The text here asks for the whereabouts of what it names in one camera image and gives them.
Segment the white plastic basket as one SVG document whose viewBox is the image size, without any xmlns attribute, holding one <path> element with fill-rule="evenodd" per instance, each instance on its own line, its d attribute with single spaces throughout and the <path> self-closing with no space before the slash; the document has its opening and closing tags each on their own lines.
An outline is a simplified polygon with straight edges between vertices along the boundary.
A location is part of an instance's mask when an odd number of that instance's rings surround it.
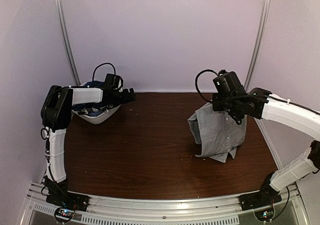
<svg viewBox="0 0 320 225">
<path fill-rule="evenodd" d="M 97 106 L 97 103 L 101 103 L 103 99 L 103 91 L 100 87 L 90 87 L 90 86 L 80 86 L 80 87 L 73 87 L 69 86 L 72 90 L 72 113 L 74 115 L 79 116 L 80 118 L 84 119 L 85 121 L 98 125 L 103 123 L 105 120 L 110 118 L 119 108 L 120 105 L 113 107 L 113 109 L 109 113 L 103 113 L 96 117 L 89 117 L 87 115 L 78 115 L 75 111 L 73 111 L 74 105 L 85 105 L 85 106 Z"/>
</svg>

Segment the grey long sleeve shirt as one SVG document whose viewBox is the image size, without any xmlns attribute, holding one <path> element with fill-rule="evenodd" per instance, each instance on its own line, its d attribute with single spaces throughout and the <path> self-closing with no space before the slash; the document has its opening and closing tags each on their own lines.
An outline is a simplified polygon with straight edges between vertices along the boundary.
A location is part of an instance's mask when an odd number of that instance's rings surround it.
<svg viewBox="0 0 320 225">
<path fill-rule="evenodd" d="M 201 148 L 197 158 L 225 163 L 228 155 L 235 158 L 246 138 L 247 117 L 238 125 L 225 111 L 213 111 L 210 103 L 197 109 L 187 122 L 195 144 Z"/>
</svg>

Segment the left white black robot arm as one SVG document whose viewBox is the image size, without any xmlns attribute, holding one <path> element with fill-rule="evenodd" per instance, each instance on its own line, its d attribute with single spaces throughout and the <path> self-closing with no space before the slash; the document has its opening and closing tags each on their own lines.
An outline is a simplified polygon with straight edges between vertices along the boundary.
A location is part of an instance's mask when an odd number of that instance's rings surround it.
<svg viewBox="0 0 320 225">
<path fill-rule="evenodd" d="M 64 143 L 72 116 L 99 125 L 109 119 L 122 105 L 135 101 L 133 88 L 124 88 L 117 74 L 108 73 L 104 81 L 92 80 L 80 86 L 53 85 L 41 108 L 42 138 L 46 141 L 47 161 L 45 186 L 61 207 L 72 203 L 65 171 Z"/>
</svg>

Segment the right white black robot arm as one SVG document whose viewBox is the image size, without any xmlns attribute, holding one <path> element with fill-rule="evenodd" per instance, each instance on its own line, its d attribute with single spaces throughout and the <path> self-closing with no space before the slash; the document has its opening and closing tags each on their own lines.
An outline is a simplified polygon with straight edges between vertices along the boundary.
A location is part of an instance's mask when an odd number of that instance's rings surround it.
<svg viewBox="0 0 320 225">
<path fill-rule="evenodd" d="M 320 171 L 319 111 L 259 87 L 247 92 L 234 71 L 220 71 L 213 83 L 213 110 L 227 113 L 237 125 L 245 116 L 258 120 L 281 159 L 282 167 L 265 178 L 256 195 L 259 205 L 268 205 L 285 187 Z"/>
</svg>

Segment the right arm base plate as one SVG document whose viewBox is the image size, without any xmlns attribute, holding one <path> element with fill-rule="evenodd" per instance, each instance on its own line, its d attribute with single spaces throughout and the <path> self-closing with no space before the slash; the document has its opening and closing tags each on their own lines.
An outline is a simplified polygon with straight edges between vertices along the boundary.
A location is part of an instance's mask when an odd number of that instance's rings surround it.
<svg viewBox="0 0 320 225">
<path fill-rule="evenodd" d="M 262 223 L 271 222 L 276 217 L 275 203 L 281 202 L 279 194 L 267 191 L 242 194 L 238 197 L 242 211 L 253 210 L 255 218 Z"/>
</svg>

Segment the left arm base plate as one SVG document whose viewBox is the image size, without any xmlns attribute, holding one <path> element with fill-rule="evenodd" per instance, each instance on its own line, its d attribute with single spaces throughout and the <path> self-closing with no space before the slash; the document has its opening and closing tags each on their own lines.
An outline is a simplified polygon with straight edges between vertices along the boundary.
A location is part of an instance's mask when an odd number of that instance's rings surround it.
<svg viewBox="0 0 320 225">
<path fill-rule="evenodd" d="M 58 223 L 65 224 L 75 217 L 76 211 L 87 211 L 89 197 L 72 192 L 67 192 L 67 196 L 63 194 L 56 195 L 50 192 L 46 195 L 46 202 L 57 206 L 53 212 L 53 216 Z"/>
</svg>

